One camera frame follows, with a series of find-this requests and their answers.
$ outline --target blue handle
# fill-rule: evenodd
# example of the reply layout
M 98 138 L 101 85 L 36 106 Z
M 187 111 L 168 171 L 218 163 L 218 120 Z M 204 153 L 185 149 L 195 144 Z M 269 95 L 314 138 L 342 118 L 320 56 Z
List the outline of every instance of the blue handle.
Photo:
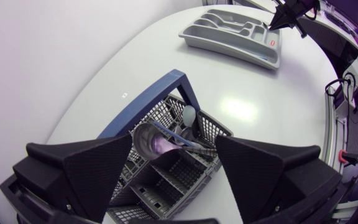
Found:
M 175 139 L 185 143 L 187 146 L 190 147 L 196 147 L 193 143 L 187 141 L 186 139 L 182 138 L 179 134 L 174 133 L 173 131 L 169 130 L 168 128 L 166 128 L 164 125 L 154 121 L 153 122 L 154 125 L 156 125 L 157 127 L 161 128 L 162 130 L 164 130 L 165 132 L 167 132 L 168 134 L 170 134 L 172 137 L 174 137 Z
M 128 106 L 126 106 L 102 131 L 98 138 L 120 136 L 137 124 L 159 101 L 166 97 L 174 89 L 178 88 L 181 97 L 187 105 L 191 105 L 200 111 L 189 79 L 186 74 L 176 69 L 164 75 L 155 83 L 150 85 Z

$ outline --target white wall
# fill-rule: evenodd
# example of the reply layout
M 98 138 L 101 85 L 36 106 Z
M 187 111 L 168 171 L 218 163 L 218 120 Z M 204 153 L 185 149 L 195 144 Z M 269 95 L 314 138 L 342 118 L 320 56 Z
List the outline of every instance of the white wall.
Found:
M 196 6 L 201 0 L 0 1 L 0 183 L 25 157 L 25 144 L 46 142 L 76 95 L 125 43 Z M 0 222 L 16 222 L 1 191 Z

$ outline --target gray cutlery tray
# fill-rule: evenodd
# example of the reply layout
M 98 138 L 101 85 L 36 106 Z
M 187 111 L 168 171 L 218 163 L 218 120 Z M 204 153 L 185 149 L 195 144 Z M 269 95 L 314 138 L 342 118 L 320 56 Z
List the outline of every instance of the gray cutlery tray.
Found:
M 255 63 L 280 66 L 281 31 L 269 30 L 257 19 L 211 9 L 179 33 L 186 44 Z

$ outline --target desk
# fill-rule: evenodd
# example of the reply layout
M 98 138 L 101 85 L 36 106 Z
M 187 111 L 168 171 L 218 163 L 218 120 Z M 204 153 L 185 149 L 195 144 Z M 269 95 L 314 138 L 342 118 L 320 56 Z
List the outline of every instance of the desk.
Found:
M 336 78 L 324 52 L 310 37 L 302 39 L 296 29 L 282 30 L 282 60 L 277 71 L 188 47 L 178 33 L 209 9 L 232 11 L 265 22 L 273 17 L 259 9 L 218 5 L 178 12 L 152 24 L 89 82 L 48 144 L 98 137 L 136 96 L 175 68 L 187 74 L 201 109 L 228 127 L 235 137 L 323 147 L 324 87 Z M 209 217 L 221 223 L 242 223 L 223 169 L 175 219 Z M 112 221 L 106 216 L 105 222 Z

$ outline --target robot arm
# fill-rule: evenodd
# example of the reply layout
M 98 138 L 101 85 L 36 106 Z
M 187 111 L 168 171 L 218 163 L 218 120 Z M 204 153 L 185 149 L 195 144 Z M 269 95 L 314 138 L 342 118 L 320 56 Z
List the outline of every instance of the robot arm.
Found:
M 319 0 L 286 0 L 283 4 L 280 0 L 274 0 L 278 4 L 276 13 L 270 23 L 270 30 L 281 29 L 284 27 L 296 28 L 301 33 L 302 38 L 307 36 L 306 31 L 302 28 L 298 19 L 305 15 L 310 9 L 314 9 L 315 19 L 317 11 L 320 10 Z

